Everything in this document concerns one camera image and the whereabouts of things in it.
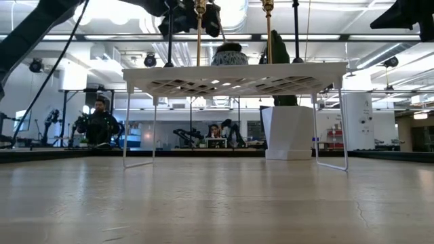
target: computer monitor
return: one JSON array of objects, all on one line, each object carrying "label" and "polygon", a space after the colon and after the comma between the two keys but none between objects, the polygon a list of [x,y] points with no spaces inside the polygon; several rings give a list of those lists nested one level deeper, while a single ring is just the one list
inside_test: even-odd
[{"label": "computer monitor", "polygon": [[[14,122],[14,131],[16,131],[18,124],[20,123],[20,120],[25,114],[25,110],[21,110],[15,113],[15,122]],[[30,129],[30,119],[31,119],[32,111],[30,111],[24,122],[21,124],[21,127],[18,131],[28,131]]]}]

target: fluorescent light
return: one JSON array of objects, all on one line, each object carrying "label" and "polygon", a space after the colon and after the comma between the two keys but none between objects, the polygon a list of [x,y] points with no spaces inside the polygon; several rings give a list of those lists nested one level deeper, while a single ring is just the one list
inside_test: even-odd
[{"label": "fluorescent light", "polygon": [[[127,109],[126,108],[115,108],[115,110],[127,110]],[[130,108],[130,111],[137,111],[137,110],[140,110],[140,108]]]},{"label": "fluorescent light", "polygon": [[414,119],[428,119],[428,114],[427,113],[415,113],[413,115]]},{"label": "fluorescent light", "polygon": [[106,39],[112,39],[115,38],[115,35],[85,35],[86,39],[89,40],[106,40]]},{"label": "fluorescent light", "polygon": [[85,35],[87,40],[107,41],[107,40],[163,40],[161,35]]},{"label": "fluorescent light", "polygon": [[[281,35],[282,39],[285,41],[288,40],[295,40],[296,39],[296,35]],[[260,38],[262,40],[267,40],[268,36],[267,35],[261,35]],[[299,35],[298,38],[300,40],[307,40],[308,36],[307,35]],[[338,40],[340,38],[340,35],[309,35],[309,40],[312,41],[321,41],[321,40]]]},{"label": "fluorescent light", "polygon": [[[220,47],[221,45],[223,45],[223,42],[218,42],[218,43],[201,43],[201,47]],[[240,45],[242,47],[248,47],[249,44],[247,43],[240,43]]]},{"label": "fluorescent light", "polygon": [[43,37],[44,41],[68,41],[69,35],[46,35]]},{"label": "fluorescent light", "polygon": [[[238,34],[226,34],[226,40],[250,40],[252,35],[238,35]],[[197,35],[174,35],[175,40],[196,40]],[[223,36],[219,35],[218,37],[211,37],[209,35],[201,35],[201,40],[223,40]]]},{"label": "fluorescent light", "polygon": [[[124,90],[119,89],[119,90],[115,90],[115,92],[127,92],[127,90],[126,89],[124,89]],[[135,89],[134,92],[142,92],[142,90]]]},{"label": "fluorescent light", "polygon": [[[283,8],[283,7],[292,7],[292,2],[290,1],[284,1],[284,2],[276,2],[274,4],[275,9],[278,8]],[[262,3],[249,3],[249,7],[261,7],[262,8]],[[309,3],[300,3],[300,7],[301,8],[311,8],[311,9],[317,9],[317,10],[321,10],[321,11],[345,11],[345,12],[360,12],[360,11],[372,11],[372,10],[386,10],[390,8],[390,5],[385,5],[385,6],[371,6],[371,7],[333,7],[333,6],[327,6],[325,4],[322,3],[312,3],[311,5],[309,5]]]},{"label": "fluorescent light", "polygon": [[352,41],[386,41],[386,40],[419,40],[418,35],[351,35]]}]

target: light wood surface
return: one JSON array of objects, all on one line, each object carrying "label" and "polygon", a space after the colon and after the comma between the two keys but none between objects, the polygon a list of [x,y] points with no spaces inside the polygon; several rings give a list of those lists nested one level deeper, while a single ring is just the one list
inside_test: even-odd
[{"label": "light wood surface", "polygon": [[3,164],[0,243],[434,242],[434,165],[350,164],[348,174],[239,158],[126,171],[114,157]]}]

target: spotlight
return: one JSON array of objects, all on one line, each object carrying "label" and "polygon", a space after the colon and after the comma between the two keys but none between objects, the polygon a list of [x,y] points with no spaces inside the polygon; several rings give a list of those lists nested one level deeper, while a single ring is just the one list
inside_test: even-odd
[{"label": "spotlight", "polygon": [[42,59],[33,58],[33,61],[30,63],[30,66],[28,67],[28,69],[32,73],[41,73],[43,71]]},{"label": "spotlight", "polygon": [[147,53],[143,64],[148,68],[155,67],[155,65],[157,65],[157,59],[155,58],[155,54],[153,52]]},{"label": "spotlight", "polygon": [[384,61],[382,65],[386,68],[388,67],[395,68],[396,66],[398,66],[398,64],[399,64],[399,60],[396,57],[393,57],[391,59]]}]

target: white pillar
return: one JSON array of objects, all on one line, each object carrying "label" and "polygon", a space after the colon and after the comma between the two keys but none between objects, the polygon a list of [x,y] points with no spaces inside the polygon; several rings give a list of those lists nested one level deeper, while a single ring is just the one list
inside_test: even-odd
[{"label": "white pillar", "polygon": [[[344,79],[344,89],[370,90],[371,78],[369,75],[357,74]],[[345,94],[343,102],[348,150],[375,149],[371,94]]]}]

